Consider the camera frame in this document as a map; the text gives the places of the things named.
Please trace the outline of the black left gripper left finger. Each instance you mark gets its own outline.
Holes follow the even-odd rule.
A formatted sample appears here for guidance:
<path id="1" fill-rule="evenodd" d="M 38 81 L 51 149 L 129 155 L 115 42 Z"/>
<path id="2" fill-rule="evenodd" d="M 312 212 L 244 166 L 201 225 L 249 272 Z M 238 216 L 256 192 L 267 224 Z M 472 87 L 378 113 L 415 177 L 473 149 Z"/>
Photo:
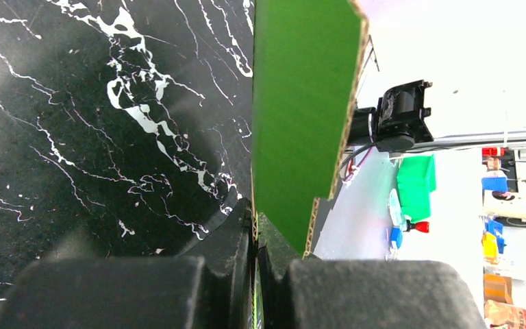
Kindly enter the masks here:
<path id="1" fill-rule="evenodd" d="M 246 328 L 251 202 L 181 256 L 32 263 L 0 310 L 0 328 Z"/>

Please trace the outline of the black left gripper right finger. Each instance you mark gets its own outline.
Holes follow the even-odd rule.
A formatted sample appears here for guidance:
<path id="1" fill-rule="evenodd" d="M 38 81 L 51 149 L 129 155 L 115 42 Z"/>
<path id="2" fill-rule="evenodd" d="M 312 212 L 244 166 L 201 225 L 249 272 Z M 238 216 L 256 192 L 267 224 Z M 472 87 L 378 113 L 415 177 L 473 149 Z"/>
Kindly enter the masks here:
<path id="1" fill-rule="evenodd" d="M 458 272 L 430 260 L 302 258 L 258 216 L 265 328 L 484 328 Z"/>

